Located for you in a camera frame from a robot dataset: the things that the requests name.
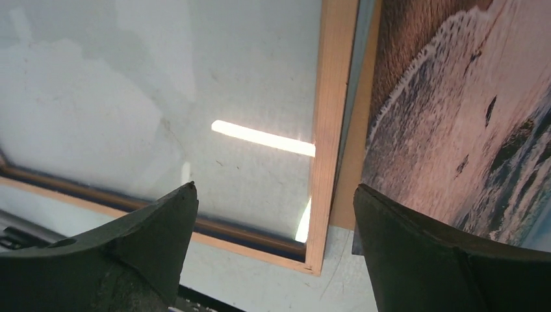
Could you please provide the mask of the wooden picture frame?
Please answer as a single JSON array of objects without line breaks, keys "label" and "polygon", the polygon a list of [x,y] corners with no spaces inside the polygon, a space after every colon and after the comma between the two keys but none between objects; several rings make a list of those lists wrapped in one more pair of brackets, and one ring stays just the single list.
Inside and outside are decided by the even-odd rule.
[{"label": "wooden picture frame", "polygon": [[322,3],[313,126],[316,151],[310,176],[312,205],[305,247],[298,250],[304,261],[198,232],[191,234],[193,241],[305,274],[321,275],[358,8],[358,1]]}]

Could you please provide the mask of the brown backing board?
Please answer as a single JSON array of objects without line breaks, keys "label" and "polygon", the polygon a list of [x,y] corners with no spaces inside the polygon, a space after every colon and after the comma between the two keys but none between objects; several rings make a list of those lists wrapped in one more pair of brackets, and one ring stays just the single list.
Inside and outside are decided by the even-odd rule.
[{"label": "brown backing board", "polygon": [[360,1],[344,108],[338,178],[329,223],[353,230],[353,194],[365,157],[382,1]]}]

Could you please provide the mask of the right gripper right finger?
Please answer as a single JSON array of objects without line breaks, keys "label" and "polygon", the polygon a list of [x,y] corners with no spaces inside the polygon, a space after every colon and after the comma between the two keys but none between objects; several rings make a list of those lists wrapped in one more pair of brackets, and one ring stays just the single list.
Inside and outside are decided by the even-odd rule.
[{"label": "right gripper right finger", "polygon": [[379,311],[549,311],[550,254],[471,235],[361,184],[359,240]]}]

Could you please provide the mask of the beach landscape photo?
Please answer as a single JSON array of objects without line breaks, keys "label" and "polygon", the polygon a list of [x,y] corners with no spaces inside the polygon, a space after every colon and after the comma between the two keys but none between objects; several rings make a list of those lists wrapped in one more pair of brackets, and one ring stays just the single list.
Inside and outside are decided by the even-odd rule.
[{"label": "beach landscape photo", "polygon": [[361,182],[550,250],[550,2],[384,1]]}]

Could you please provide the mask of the clear glass pane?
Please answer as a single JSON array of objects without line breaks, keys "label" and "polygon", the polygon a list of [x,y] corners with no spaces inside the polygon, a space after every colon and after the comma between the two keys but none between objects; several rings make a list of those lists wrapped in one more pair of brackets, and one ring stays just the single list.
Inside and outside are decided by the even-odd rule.
[{"label": "clear glass pane", "polygon": [[19,168],[308,235],[320,1],[2,1],[1,152]]}]

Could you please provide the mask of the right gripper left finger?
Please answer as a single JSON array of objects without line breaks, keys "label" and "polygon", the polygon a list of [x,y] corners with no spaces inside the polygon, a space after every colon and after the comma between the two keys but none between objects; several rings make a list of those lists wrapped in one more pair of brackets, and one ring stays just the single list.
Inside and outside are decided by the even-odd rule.
[{"label": "right gripper left finger", "polygon": [[1,254],[2,311],[167,311],[198,213],[194,182],[46,247]]}]

